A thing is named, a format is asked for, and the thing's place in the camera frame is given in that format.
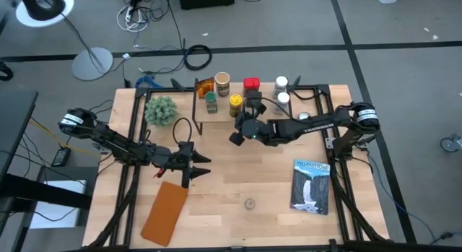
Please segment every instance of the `white lamp base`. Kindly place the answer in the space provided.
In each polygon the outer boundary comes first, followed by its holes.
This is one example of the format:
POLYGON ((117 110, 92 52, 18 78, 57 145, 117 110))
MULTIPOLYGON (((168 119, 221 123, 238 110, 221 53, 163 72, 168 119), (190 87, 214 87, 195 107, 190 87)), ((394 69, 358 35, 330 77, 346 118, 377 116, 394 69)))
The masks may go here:
POLYGON ((90 58, 90 53, 85 50, 72 61, 71 71, 77 79, 84 81, 98 79, 106 75, 113 66, 114 58, 110 51, 101 47, 95 47, 91 50, 94 53, 92 58, 90 58))

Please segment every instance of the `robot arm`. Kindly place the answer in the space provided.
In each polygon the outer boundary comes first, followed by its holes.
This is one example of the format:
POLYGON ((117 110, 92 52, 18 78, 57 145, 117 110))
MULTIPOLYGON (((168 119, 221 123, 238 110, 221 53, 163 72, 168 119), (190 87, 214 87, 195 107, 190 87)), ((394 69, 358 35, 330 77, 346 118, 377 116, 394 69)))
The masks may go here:
MULTIPOLYGON (((252 102, 250 107, 258 106, 261 103, 252 102)), ((353 145, 364 134, 374 134, 380 129, 375 108, 369 103, 352 103, 348 106, 340 106, 333 113, 313 116, 302 120, 294 118, 268 120, 266 123, 257 119, 262 112, 249 113, 241 112, 235 120, 237 133, 233 133, 230 141, 236 145, 241 145, 245 138, 256 139, 267 146, 277 146, 287 144, 300 138, 303 134, 329 129, 335 126, 347 127, 349 130, 342 137, 334 140, 334 153, 336 156, 341 154, 351 154, 353 145)))
POLYGON ((126 137, 111 130, 108 125, 99 122, 91 111, 81 108, 68 110, 68 113, 59 123, 60 130, 78 139, 91 139, 94 142, 110 149, 114 158, 127 165, 153 164, 160 171, 160 178, 166 170, 181 170, 183 178, 181 185, 189 187, 189 181, 210 173, 208 169, 196 168, 191 162, 211 162, 207 157, 201 156, 195 149, 193 142, 179 142, 177 152, 169 148, 152 143, 135 143, 126 137))

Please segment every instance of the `small jar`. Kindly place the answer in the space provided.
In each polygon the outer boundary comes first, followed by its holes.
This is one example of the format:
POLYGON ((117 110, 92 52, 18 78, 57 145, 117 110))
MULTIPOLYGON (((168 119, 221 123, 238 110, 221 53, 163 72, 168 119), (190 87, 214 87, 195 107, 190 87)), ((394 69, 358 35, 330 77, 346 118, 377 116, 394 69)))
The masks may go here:
POLYGON ((230 93, 230 75, 226 72, 219 72, 215 75, 218 95, 225 97, 230 93))
POLYGON ((207 106, 208 114, 218 112, 217 95, 215 94, 215 92, 207 92, 205 94, 205 104, 207 106))
POLYGON ((289 80, 284 76, 279 76, 276 78, 276 83, 274 84, 273 98, 276 99, 277 95, 281 92, 286 92, 287 84, 289 80))
POLYGON ((243 107, 243 98, 239 94, 230 97, 230 116, 235 118, 243 107))
MULTIPOLYGON (((287 107, 289 106, 289 101, 290 101, 290 96, 286 92, 281 92, 277 95, 277 103, 281 108, 283 108, 285 111, 287 111, 287 107)), ((284 114, 284 111, 282 111, 281 108, 279 108, 277 105, 275 105, 274 113, 277 115, 282 115, 284 114)))

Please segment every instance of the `book cover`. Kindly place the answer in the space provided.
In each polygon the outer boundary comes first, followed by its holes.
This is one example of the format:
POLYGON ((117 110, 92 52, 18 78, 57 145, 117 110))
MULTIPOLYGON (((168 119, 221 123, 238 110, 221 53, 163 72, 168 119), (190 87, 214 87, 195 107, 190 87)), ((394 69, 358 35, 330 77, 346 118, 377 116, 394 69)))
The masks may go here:
POLYGON ((327 215, 330 171, 322 162, 295 160, 290 208, 327 215))

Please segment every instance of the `potted plant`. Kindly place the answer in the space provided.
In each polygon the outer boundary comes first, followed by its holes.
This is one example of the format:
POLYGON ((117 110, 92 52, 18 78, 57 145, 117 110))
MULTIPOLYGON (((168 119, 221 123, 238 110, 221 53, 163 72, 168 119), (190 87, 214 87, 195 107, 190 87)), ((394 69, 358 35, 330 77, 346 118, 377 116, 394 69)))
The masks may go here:
POLYGON ((178 116, 177 105, 171 97, 153 97, 146 103, 146 108, 144 119, 149 125, 168 126, 178 116))

